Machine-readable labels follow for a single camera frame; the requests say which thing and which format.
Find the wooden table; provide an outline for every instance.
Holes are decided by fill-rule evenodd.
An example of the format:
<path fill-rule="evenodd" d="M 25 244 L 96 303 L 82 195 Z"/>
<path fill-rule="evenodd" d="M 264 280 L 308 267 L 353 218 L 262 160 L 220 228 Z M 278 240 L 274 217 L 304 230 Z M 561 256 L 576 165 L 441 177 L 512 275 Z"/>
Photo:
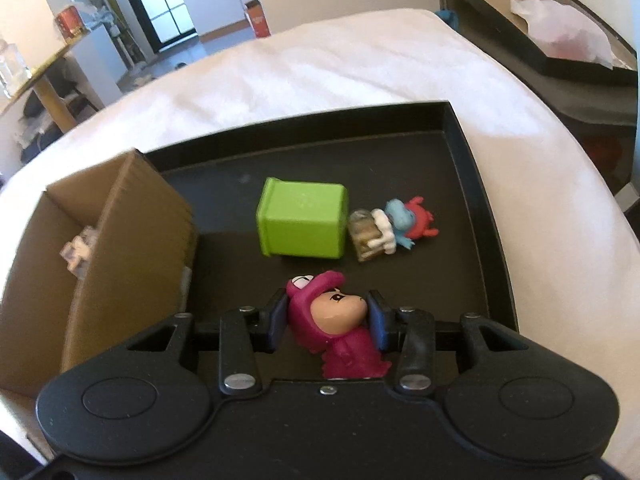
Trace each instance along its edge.
<path fill-rule="evenodd" d="M 42 106 L 44 106 L 47 112 L 49 112 L 51 118 L 60 128 L 60 131 L 62 133 L 66 134 L 69 130 L 77 126 L 78 122 L 69 112 L 64 100 L 56 93 L 55 89 L 51 85 L 51 82 L 49 81 L 49 78 L 46 75 L 46 72 L 49 67 L 51 67 L 51 65 L 53 65 L 57 60 L 63 57 L 87 35 L 88 34 L 83 34 L 82 36 L 78 36 L 76 38 L 73 38 L 72 40 L 68 40 L 64 47 L 52 54 L 52 56 L 50 56 L 35 70 L 31 70 L 31 78 L 20 88 L 18 88 L 14 95 L 9 99 L 7 106 L 4 108 L 4 110 L 2 110 L 2 113 L 4 113 L 5 110 L 7 110 L 10 106 L 17 102 L 18 99 L 20 99 L 20 97 L 25 94 L 25 92 L 33 88 L 33 91 L 36 92 L 36 95 L 38 96 L 38 99 L 40 99 Z"/>

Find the red object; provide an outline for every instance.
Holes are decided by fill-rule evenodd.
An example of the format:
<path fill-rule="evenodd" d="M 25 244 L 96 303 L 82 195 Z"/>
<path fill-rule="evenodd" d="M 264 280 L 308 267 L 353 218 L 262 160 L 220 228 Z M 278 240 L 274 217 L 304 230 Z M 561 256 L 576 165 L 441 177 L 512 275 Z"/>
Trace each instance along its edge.
<path fill-rule="evenodd" d="M 84 32 L 84 23 L 75 6 L 65 7 L 56 16 L 56 23 L 66 40 L 70 40 Z"/>
<path fill-rule="evenodd" d="M 383 377 L 391 363 L 382 360 L 366 328 L 359 326 L 346 334 L 331 335 L 320 330 L 311 316 L 312 301 L 321 294 L 342 286 L 343 283 L 344 276 L 334 270 L 318 274 L 304 288 L 297 288 L 289 281 L 289 326 L 299 345 L 308 348 L 314 354 L 324 352 L 324 378 Z"/>
<path fill-rule="evenodd" d="M 271 35 L 267 18 L 264 17 L 262 5 L 258 0 L 252 0 L 246 4 L 246 14 L 249 17 L 256 38 L 268 38 Z"/>
<path fill-rule="evenodd" d="M 433 214 L 420 205 L 423 201 L 421 196 L 416 196 L 404 203 L 404 207 L 415 215 L 414 226 L 404 234 L 409 240 L 437 236 L 440 232 L 437 229 L 429 228 L 429 224 L 433 222 Z"/>

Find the pink toy figure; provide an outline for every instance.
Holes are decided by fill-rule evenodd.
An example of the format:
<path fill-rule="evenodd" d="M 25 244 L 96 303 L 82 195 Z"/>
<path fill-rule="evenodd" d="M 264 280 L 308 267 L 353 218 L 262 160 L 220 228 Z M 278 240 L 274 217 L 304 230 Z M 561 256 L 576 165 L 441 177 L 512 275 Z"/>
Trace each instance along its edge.
<path fill-rule="evenodd" d="M 340 272 L 299 276 L 287 283 L 289 326 L 299 345 L 312 354 L 324 352 L 325 379 L 383 377 L 391 363 L 382 360 L 369 330 L 361 326 L 367 303 L 342 294 Z"/>

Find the table leg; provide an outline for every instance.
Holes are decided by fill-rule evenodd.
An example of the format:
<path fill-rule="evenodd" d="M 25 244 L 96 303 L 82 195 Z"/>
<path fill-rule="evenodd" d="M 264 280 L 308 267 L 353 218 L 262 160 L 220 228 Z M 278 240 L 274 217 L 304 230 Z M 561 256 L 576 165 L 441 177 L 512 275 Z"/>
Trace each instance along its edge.
<path fill-rule="evenodd" d="M 60 131 L 66 134 L 69 130 L 78 125 L 73 115 L 69 113 L 65 102 L 58 96 L 47 76 L 42 76 L 33 85 L 36 95 L 40 99 L 42 106 L 50 113 L 53 121 L 58 125 Z"/>

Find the black tray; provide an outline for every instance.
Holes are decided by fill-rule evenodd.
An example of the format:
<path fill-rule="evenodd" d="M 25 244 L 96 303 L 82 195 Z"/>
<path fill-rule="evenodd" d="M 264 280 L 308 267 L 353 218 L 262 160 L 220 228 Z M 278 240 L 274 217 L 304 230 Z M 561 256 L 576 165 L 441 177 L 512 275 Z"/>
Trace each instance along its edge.
<path fill-rule="evenodd" d="M 289 278 L 340 270 L 345 290 L 377 289 L 393 306 L 411 305 L 436 320 L 478 312 L 516 330 L 510 281 L 478 168 L 447 102 L 339 110 L 253 124 L 147 154 L 193 207 L 201 235 L 188 310 L 196 320 L 262 306 Z M 350 210 L 424 197 L 435 238 L 418 240 L 360 264 L 348 240 L 340 260 L 262 256 L 255 212 L 268 176 L 337 182 Z M 450 380 L 445 359 L 436 380 Z M 286 337 L 258 364 L 269 378 L 319 378 L 321 362 Z"/>
<path fill-rule="evenodd" d="M 487 17 L 500 32 L 507 46 L 537 72 L 560 79 L 609 86 L 633 86 L 638 84 L 638 71 L 613 67 L 612 70 L 598 63 L 548 57 L 526 34 L 516 27 L 499 10 L 486 0 L 464 0 L 477 12 Z M 618 48 L 637 57 L 636 51 L 603 19 L 578 0 L 565 0 L 589 16 L 617 42 Z"/>

